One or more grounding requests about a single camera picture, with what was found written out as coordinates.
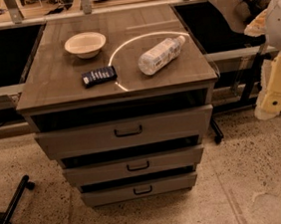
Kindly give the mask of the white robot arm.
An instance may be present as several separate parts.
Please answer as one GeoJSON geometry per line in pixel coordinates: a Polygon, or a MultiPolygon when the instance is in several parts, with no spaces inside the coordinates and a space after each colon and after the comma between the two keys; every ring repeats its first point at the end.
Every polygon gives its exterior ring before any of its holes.
{"type": "Polygon", "coordinates": [[[261,68],[262,89],[258,95],[255,116],[265,120],[281,112],[281,0],[271,0],[244,30],[247,36],[266,36],[266,43],[278,50],[271,61],[264,60],[261,68]]]}

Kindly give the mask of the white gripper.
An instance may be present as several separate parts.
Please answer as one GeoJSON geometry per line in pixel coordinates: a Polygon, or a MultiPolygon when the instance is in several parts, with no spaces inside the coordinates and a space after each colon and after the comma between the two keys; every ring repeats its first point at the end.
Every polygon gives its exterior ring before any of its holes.
{"type": "Polygon", "coordinates": [[[281,112],[281,51],[271,61],[264,60],[260,82],[255,116],[261,120],[274,118],[281,112]]]}

